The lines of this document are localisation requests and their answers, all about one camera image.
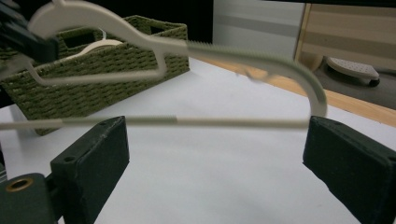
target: white hanger in basket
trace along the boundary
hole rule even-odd
[[[79,57],[81,55],[84,55],[86,53],[89,53],[95,49],[99,49],[101,47],[106,47],[106,46],[117,46],[119,44],[122,44],[122,42],[115,40],[115,39],[107,39],[107,35],[106,35],[106,31],[102,30],[102,39],[95,41],[93,43],[91,43],[90,45],[88,45],[87,47],[85,47],[80,53],[75,54],[75,55],[71,55],[67,58],[65,58],[66,60],[68,59],[73,59],[76,57]]]
[[[326,95],[318,79],[299,63],[268,55],[261,52],[229,49],[209,44],[145,35],[113,12],[84,1],[53,0],[40,8],[32,17],[29,30],[43,38],[54,36],[57,32],[76,26],[101,27],[125,41],[151,49],[155,54],[158,68],[128,73],[87,75],[82,77],[41,78],[26,58],[25,67],[32,77],[42,85],[87,84],[98,82],[121,82],[145,78],[161,78],[166,72],[164,54],[173,53],[195,58],[207,58],[228,63],[239,63],[265,70],[273,74],[294,79],[306,92],[310,103],[310,115],[306,119],[237,119],[237,118],[179,118],[132,117],[126,118],[128,125],[181,125],[181,126],[226,126],[226,127],[273,127],[307,128],[311,116],[325,117],[327,112]],[[60,128],[64,126],[92,126],[109,118],[47,119],[30,120],[0,124],[1,129],[18,128]]]

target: dark background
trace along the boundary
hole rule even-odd
[[[14,0],[26,20],[50,0]],[[121,17],[139,15],[159,21],[185,23],[189,40],[212,43],[213,0],[91,0]]]

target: wooden surface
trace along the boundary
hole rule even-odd
[[[206,63],[211,63],[215,66],[231,70],[234,72],[240,72],[238,64],[232,63],[223,63],[218,61],[211,61],[207,59],[199,59]],[[249,73],[251,75],[262,74],[262,71],[256,68],[249,68]],[[292,79],[286,77],[275,77],[268,82],[271,85],[282,88],[287,91],[293,91],[295,93],[305,95],[303,89]],[[343,109],[350,113],[365,117],[367,119],[372,119],[384,124],[387,124],[392,127],[396,127],[396,110],[386,108],[381,105],[374,105],[368,102],[364,102],[359,99],[355,99],[349,96],[345,96],[343,94],[334,92],[334,91],[326,91],[326,96],[328,100],[328,104],[335,106],[337,108]]]

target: green woven basket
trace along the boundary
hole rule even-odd
[[[144,34],[187,40],[185,24],[156,21],[141,16],[124,19]],[[102,35],[101,30],[91,28],[77,28],[59,33],[57,37],[60,58],[79,53],[90,44],[87,40],[97,41],[102,39]],[[112,34],[107,34],[107,38],[118,39]],[[6,61],[15,54],[16,52],[12,50],[2,50],[0,60]],[[167,55],[165,61],[168,68],[166,75],[161,80],[155,81],[139,80],[111,84],[46,87],[37,84],[27,71],[22,71],[1,81],[0,84],[29,120],[86,117],[190,69],[188,57]],[[157,62],[152,51],[123,43],[71,60],[36,64],[35,67],[41,77],[71,77],[155,69]],[[37,129],[35,131],[39,135],[44,135],[54,130]]]

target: hanger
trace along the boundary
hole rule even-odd
[[[214,126],[214,127],[250,127],[250,128],[293,128],[306,129],[311,116],[325,117],[327,101],[324,90],[318,79],[299,63],[261,52],[231,49],[191,41],[145,35],[115,13],[84,1],[52,0],[44,5],[32,17],[28,29],[42,37],[49,38],[57,32],[76,26],[101,27],[125,41],[144,49],[152,49],[158,68],[153,70],[86,75],[82,77],[42,78],[33,68],[31,61],[25,57],[23,65],[32,77],[41,85],[70,85],[98,82],[120,82],[146,78],[161,78],[166,72],[164,54],[174,53],[195,58],[207,58],[228,63],[241,63],[256,67],[273,74],[294,79],[306,92],[310,115],[307,119],[235,119],[235,118],[179,118],[167,117],[129,117],[128,125],[177,125],[177,126]],[[0,130],[22,128],[61,128],[68,126],[92,126],[109,118],[77,119],[43,119],[12,123],[0,123]]]
[[[75,55],[71,55],[69,57],[66,57],[65,60],[69,60],[69,59],[73,59],[79,56],[82,56],[86,53],[89,53],[95,49],[99,49],[101,47],[106,47],[106,46],[117,46],[119,44],[122,44],[122,42],[115,40],[115,39],[107,39],[107,35],[106,35],[106,31],[102,30],[102,39],[95,41],[93,43],[91,43],[90,45],[88,45],[87,47],[85,47],[80,53],[75,54]]]

